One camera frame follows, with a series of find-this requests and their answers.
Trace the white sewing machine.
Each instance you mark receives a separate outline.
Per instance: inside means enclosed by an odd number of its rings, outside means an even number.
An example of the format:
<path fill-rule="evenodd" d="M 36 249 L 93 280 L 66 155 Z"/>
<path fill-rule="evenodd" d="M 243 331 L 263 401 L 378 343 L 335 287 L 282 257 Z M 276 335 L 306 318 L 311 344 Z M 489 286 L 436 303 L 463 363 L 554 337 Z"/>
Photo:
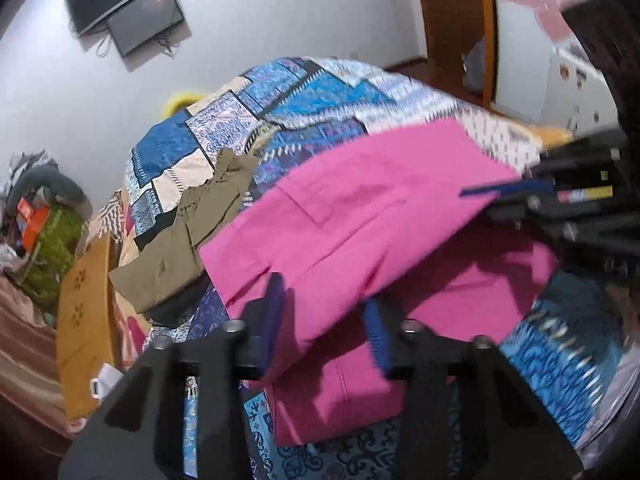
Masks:
<path fill-rule="evenodd" d="M 574 136 L 617 126 L 617 106 L 600 70 L 570 51 L 554 48 L 540 123 L 562 127 Z"/>

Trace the orange box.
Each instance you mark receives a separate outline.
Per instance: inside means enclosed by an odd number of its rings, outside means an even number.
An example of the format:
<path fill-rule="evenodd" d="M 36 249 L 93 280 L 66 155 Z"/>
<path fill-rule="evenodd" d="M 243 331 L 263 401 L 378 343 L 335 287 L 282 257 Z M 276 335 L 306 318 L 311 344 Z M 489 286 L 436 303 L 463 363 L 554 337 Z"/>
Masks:
<path fill-rule="evenodd" d="M 17 213 L 18 218 L 23 220 L 21 224 L 22 246 L 26 252 L 31 252 L 48 220 L 50 208 L 47 205 L 32 206 L 26 198 L 21 198 L 17 204 Z"/>

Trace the pink pants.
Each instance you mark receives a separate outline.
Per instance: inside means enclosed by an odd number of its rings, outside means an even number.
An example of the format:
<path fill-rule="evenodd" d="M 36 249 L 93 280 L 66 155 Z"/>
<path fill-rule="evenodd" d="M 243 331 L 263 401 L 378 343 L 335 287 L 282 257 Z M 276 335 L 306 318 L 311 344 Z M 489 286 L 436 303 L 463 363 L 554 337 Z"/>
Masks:
<path fill-rule="evenodd" d="M 228 315 L 279 273 L 288 289 L 265 390 L 278 445 L 316 443 L 400 412 L 402 387 L 374 364 L 360 304 L 386 292 L 441 335 L 503 339 L 556 260 L 480 218 L 468 186 L 514 172 L 441 119 L 331 148 L 277 180 L 200 251 Z"/>

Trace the green patterned bag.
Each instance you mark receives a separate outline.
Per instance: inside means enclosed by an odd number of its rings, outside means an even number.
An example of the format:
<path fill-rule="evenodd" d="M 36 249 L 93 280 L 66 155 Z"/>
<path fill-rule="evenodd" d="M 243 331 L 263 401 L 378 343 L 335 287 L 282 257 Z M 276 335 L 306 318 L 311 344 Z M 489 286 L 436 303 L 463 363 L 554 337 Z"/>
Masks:
<path fill-rule="evenodd" d="M 73 209 L 54 205 L 27 261 L 14 274 L 14 282 L 44 310 L 54 310 L 62 278 L 73 266 L 82 234 L 82 220 Z"/>

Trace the blue patchwork bedspread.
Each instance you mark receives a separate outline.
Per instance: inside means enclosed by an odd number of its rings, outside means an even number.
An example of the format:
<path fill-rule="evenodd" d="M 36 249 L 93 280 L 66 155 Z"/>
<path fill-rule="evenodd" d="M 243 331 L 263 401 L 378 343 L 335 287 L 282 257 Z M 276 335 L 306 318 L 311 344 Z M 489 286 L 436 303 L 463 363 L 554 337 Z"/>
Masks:
<path fill-rule="evenodd" d="M 378 67 L 334 58 L 278 58 L 153 126 L 134 146 L 122 192 L 126 266 L 174 221 L 183 193 L 215 172 L 221 151 L 258 166 L 242 208 L 254 206 L 292 169 L 324 151 L 393 127 L 451 118 L 469 141 L 513 169 L 536 162 L 541 142 L 523 127 Z M 585 467 L 600 467 L 639 425 L 639 352 L 626 348 L 608 291 L 555 270 L 550 252 L 521 231 L 472 223 L 449 244 L 466 276 L 486 278 L 452 326 L 478 321 L 480 307 L 508 289 L 533 314 L 503 324 L 503 351 L 541 396 Z M 258 479 L 386 479 L 399 422 L 363 425 L 352 408 L 342 426 L 296 434 L 288 389 L 243 394 L 248 452 Z"/>

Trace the brown cardboard box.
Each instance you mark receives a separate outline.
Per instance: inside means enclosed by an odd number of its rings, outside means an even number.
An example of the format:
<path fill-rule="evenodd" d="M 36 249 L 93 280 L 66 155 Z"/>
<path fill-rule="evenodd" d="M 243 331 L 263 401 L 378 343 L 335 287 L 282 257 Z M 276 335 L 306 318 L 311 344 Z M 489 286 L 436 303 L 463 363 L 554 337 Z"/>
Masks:
<path fill-rule="evenodd" d="M 108 274 L 114 243 L 106 233 L 92 241 L 62 279 L 56 326 L 56 365 L 69 420 L 90 415 L 98 407 L 90 382 L 107 363 L 119 367 L 119 332 L 113 315 Z"/>

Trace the white crumpled paper bag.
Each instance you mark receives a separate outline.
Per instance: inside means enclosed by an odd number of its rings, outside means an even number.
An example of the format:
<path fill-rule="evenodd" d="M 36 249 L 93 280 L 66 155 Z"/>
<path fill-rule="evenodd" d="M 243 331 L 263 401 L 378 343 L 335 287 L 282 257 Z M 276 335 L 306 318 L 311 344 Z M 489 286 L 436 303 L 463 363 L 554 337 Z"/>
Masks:
<path fill-rule="evenodd" d="M 94 400 L 102 402 L 115 388 L 124 374 L 111 364 L 104 363 L 96 377 L 90 380 L 90 393 Z"/>

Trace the pink heart wall decoration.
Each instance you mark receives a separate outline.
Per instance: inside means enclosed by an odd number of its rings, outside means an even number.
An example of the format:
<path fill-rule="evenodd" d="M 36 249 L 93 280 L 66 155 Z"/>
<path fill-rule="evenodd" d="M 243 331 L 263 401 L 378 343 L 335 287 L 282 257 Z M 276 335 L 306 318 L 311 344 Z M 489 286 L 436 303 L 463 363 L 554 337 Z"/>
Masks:
<path fill-rule="evenodd" d="M 562 11 L 578 0 L 504 0 L 532 9 L 542 31 L 554 44 L 567 40 L 573 35 L 570 26 L 562 17 Z"/>

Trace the grey neck pillow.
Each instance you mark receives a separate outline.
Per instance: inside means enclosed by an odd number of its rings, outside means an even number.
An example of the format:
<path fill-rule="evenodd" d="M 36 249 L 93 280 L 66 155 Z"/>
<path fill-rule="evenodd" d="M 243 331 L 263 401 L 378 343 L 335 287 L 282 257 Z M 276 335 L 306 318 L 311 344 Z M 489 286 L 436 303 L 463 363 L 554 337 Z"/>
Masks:
<path fill-rule="evenodd" d="M 55 166 L 32 166 L 25 170 L 12 186 L 6 199 L 6 211 L 15 214 L 20 200 L 29 198 L 40 188 L 44 189 L 44 196 L 48 202 L 60 200 L 63 204 L 73 205 L 82 203 L 86 198 L 82 188 Z"/>

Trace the brown wooden door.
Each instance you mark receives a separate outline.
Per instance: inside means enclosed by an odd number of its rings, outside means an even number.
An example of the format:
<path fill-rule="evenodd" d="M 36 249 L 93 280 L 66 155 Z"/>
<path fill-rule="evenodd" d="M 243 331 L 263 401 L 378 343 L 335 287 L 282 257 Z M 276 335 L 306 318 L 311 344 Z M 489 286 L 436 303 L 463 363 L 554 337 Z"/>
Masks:
<path fill-rule="evenodd" d="M 418 17 L 426 53 L 387 67 L 415 76 L 430 86 L 489 110 L 495 99 L 498 64 L 496 0 L 418 0 Z M 483 88 L 463 84 L 463 57 L 477 44 L 485 45 Z"/>

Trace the olive green folded pants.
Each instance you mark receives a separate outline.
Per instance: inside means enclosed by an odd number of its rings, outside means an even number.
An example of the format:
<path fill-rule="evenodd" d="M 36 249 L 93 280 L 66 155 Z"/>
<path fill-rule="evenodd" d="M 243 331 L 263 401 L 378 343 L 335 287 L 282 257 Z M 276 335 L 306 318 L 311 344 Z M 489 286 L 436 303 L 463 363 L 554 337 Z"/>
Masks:
<path fill-rule="evenodd" d="M 114 289 L 136 312 L 162 304 L 203 275 L 198 250 L 238 214 L 257 166 L 253 155 L 222 150 L 213 177 L 182 193 L 171 225 L 110 273 Z"/>

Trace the yellow fuzzy object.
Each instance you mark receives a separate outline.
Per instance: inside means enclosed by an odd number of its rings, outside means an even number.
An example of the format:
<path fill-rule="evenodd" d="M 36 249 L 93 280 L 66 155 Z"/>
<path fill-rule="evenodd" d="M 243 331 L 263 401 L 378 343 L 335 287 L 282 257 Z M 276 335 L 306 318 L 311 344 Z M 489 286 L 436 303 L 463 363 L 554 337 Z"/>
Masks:
<path fill-rule="evenodd" d="M 204 99 L 204 94 L 198 92 L 179 92 L 174 94 L 169 98 L 169 100 L 165 103 L 162 110 L 162 118 L 167 119 L 172 115 L 180 112 L 180 110 L 185 110 L 189 106 L 200 102 L 201 99 Z"/>

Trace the black wall television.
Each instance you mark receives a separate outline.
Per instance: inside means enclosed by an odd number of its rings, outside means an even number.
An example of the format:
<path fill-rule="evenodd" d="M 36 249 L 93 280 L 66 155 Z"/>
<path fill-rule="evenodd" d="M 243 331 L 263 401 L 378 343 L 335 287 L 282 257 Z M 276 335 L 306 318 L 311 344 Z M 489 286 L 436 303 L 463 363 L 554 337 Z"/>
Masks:
<path fill-rule="evenodd" d="M 79 37 L 105 30 L 123 58 L 182 24 L 178 0 L 65 0 Z"/>

